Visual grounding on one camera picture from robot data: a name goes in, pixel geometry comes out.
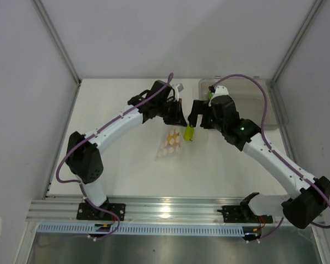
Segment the green pear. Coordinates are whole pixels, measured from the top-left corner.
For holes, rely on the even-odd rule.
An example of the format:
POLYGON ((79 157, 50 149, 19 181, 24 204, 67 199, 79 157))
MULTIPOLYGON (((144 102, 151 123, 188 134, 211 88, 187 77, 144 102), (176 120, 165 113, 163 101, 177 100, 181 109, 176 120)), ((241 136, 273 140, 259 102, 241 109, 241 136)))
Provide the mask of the green pear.
POLYGON ((195 131, 195 128, 192 127, 190 124, 187 124, 186 128, 184 129, 184 133, 183 133, 184 141, 192 142, 193 138, 194 138, 194 131, 195 131))

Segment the orange fruit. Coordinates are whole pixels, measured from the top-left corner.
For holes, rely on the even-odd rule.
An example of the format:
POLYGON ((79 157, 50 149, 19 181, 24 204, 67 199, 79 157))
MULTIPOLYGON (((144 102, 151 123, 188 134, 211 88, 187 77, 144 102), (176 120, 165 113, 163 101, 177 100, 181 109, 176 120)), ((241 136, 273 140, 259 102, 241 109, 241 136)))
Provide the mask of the orange fruit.
POLYGON ((180 129, 173 128, 170 129, 165 138, 165 146, 174 146, 179 145, 181 142, 182 136, 180 133, 180 129))

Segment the clear zip top bag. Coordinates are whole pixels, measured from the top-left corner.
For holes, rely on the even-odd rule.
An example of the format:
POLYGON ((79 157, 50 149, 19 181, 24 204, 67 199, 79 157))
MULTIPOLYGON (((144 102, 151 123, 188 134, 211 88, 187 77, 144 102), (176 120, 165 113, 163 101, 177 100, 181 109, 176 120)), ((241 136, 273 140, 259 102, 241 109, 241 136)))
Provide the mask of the clear zip top bag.
POLYGON ((209 141, 208 132, 191 127, 171 126, 161 137, 155 154, 156 161, 176 159, 185 153, 194 153, 209 141))

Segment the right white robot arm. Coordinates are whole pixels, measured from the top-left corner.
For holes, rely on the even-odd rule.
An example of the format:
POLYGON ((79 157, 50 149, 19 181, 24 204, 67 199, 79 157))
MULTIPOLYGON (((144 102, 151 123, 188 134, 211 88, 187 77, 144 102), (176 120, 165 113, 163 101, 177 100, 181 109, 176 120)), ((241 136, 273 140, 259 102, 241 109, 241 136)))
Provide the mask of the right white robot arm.
POLYGON ((295 227, 304 229, 329 207, 330 181, 326 177, 314 177, 280 154, 256 123, 240 117, 230 96, 195 100, 188 117, 191 127, 196 126, 198 116, 202 116, 202 128, 219 131, 227 143, 263 166, 286 191, 286 195, 254 192, 247 196, 240 203, 243 220, 252 222, 263 215, 284 217, 295 227))

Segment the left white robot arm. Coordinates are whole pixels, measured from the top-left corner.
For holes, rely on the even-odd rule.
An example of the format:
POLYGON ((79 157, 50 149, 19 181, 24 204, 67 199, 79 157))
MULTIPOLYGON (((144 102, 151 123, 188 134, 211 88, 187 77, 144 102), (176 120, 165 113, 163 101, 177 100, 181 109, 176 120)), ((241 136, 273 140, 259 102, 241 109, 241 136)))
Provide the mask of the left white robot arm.
POLYGON ((157 80, 151 89, 132 97, 121 113, 101 128, 70 135, 65 163, 76 176, 84 196, 92 202, 89 214, 94 219, 102 220, 108 215, 107 195, 99 180, 103 172, 102 154, 128 131, 154 117, 161 117, 167 125, 186 126, 179 97, 182 90, 182 84, 157 80))

